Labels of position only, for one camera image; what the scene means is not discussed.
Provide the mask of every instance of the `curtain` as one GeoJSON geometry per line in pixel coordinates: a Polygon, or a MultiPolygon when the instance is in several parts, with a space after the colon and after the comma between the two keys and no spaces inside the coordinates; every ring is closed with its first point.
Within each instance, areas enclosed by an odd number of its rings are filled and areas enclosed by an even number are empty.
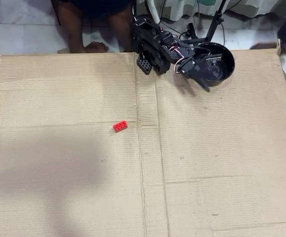
{"type": "MultiPolygon", "coordinates": [[[[238,1],[227,0],[223,10],[230,9],[238,1]]],[[[213,16],[221,2],[222,0],[137,0],[137,14],[150,13],[155,22],[159,22],[162,11],[163,17],[172,21],[179,20],[183,15],[194,15],[196,12],[213,16]]],[[[241,0],[231,10],[251,18],[269,12],[284,18],[286,17],[286,0],[241,0]]]]}

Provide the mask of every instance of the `cardboard sheet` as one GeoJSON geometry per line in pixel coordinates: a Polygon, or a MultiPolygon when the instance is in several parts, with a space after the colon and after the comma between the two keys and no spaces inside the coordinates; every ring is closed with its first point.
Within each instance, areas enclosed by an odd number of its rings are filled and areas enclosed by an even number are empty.
{"type": "Polygon", "coordinates": [[[285,78],[233,54],[211,93],[135,54],[0,56],[0,237],[286,237],[285,78]]]}

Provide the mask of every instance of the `tiled floor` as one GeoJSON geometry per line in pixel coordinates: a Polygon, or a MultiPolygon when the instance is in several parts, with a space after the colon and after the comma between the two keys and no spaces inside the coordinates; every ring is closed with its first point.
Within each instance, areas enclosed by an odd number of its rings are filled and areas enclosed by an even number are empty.
{"type": "MultiPolygon", "coordinates": [[[[225,46],[229,49],[248,49],[258,42],[276,41],[280,21],[272,15],[249,19],[228,12],[223,18],[225,46]]],[[[202,37],[207,33],[211,20],[211,17],[200,15],[198,23],[198,17],[193,16],[183,17],[177,22],[165,21],[165,24],[183,32],[189,22],[197,23],[197,34],[202,37]]],[[[112,52],[120,50],[105,20],[94,19],[85,26],[83,39],[85,45],[95,40],[106,43],[112,52]]],[[[221,26],[213,41],[223,43],[221,26]]],[[[66,47],[66,37],[58,25],[50,0],[0,0],[0,54],[57,53],[66,47]]],[[[283,68],[286,72],[286,58],[283,68]]]]}

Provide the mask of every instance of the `metal stand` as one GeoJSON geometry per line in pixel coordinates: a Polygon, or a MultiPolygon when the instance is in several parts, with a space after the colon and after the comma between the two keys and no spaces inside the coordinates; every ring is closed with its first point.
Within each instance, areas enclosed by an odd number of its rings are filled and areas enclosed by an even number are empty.
{"type": "Polygon", "coordinates": [[[190,31],[191,34],[191,39],[189,40],[183,40],[183,43],[187,43],[187,44],[200,44],[200,43],[206,43],[206,42],[211,42],[213,35],[217,29],[217,26],[220,25],[224,19],[222,18],[222,10],[224,8],[224,5],[226,3],[226,0],[222,0],[222,3],[218,9],[218,11],[215,12],[214,18],[212,20],[212,23],[210,25],[209,31],[207,33],[207,36],[205,38],[198,38],[196,36],[196,32],[194,29],[194,26],[192,23],[188,24],[188,30],[190,31]]]}

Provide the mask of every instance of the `red lego brick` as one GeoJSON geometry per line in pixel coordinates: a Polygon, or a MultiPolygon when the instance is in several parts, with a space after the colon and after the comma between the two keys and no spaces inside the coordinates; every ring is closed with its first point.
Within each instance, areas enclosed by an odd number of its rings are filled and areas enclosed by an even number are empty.
{"type": "Polygon", "coordinates": [[[121,130],[123,130],[127,127],[128,127],[128,125],[125,121],[121,121],[121,122],[118,122],[118,123],[113,125],[113,129],[115,132],[120,132],[121,130]]]}

